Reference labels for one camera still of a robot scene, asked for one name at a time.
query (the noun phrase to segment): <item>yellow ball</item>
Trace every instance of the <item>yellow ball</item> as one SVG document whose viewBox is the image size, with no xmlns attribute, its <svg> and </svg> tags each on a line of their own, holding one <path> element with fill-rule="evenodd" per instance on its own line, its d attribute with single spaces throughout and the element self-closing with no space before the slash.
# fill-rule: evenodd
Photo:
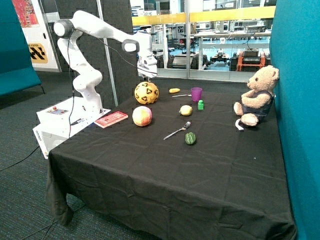
<svg viewBox="0 0 320 240">
<path fill-rule="evenodd" d="M 152 82 L 140 82 L 134 90 L 135 99 L 141 104 L 153 104 L 158 100 L 159 90 Z"/>
</svg>

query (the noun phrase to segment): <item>gray carpet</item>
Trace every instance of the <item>gray carpet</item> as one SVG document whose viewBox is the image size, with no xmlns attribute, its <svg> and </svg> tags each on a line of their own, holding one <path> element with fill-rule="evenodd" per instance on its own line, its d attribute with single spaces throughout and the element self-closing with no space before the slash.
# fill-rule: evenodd
<svg viewBox="0 0 320 240">
<path fill-rule="evenodd" d="M 157 240 L 94 212 L 72 195 L 67 201 L 77 211 L 71 224 L 63 227 L 55 222 L 45 202 L 47 161 L 36 149 L 38 142 L 32 129 L 39 124 L 36 112 L 71 97 L 72 86 L 67 72 L 37 74 L 46 94 L 35 86 L 0 97 L 0 239 Z M 153 82 L 158 88 L 202 87 L 207 92 L 235 93 L 239 97 L 247 91 L 244 83 L 170 78 Z"/>
</svg>

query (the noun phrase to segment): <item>glass window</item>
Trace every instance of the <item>glass window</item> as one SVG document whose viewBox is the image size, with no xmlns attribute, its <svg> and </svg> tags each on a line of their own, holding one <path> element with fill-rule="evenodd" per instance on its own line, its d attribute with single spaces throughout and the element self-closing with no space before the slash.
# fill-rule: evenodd
<svg viewBox="0 0 320 240">
<path fill-rule="evenodd" d="M 141 21 L 132 22 L 152 25 L 159 76 L 247 81 L 271 64 L 276 0 L 131 0 L 131 6 L 134 2 Z"/>
</svg>

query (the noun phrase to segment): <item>teal partition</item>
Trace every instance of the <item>teal partition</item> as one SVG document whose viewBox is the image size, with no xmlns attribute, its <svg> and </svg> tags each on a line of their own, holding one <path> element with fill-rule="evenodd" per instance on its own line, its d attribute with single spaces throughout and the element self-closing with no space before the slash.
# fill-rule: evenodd
<svg viewBox="0 0 320 240">
<path fill-rule="evenodd" d="M 1 1 L 0 96 L 40 85 L 11 0 Z"/>
<path fill-rule="evenodd" d="M 270 53 L 297 239 L 320 239 L 320 1 L 278 0 Z"/>
</svg>

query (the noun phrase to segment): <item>fork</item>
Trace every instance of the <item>fork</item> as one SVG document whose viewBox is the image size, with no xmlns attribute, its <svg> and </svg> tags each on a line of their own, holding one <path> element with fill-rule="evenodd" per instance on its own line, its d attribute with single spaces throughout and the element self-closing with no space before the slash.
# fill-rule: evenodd
<svg viewBox="0 0 320 240">
<path fill-rule="evenodd" d="M 176 95 L 176 96 L 172 96 L 172 97 L 174 98 L 174 97 L 182 97 L 182 96 L 189 96 L 189 97 L 191 97 L 191 94 Z"/>
<path fill-rule="evenodd" d="M 179 132 L 179 131 L 181 131 L 181 130 L 186 130 L 186 129 L 188 129 L 188 128 L 190 127 L 190 125 L 191 125 L 191 122 L 190 122 L 190 121 L 187 121 L 182 128 L 180 128 L 179 130 L 177 130 L 177 131 L 171 133 L 170 135 L 166 136 L 163 140 L 166 140 L 166 139 L 170 138 L 172 135 L 176 134 L 177 132 Z"/>
</svg>

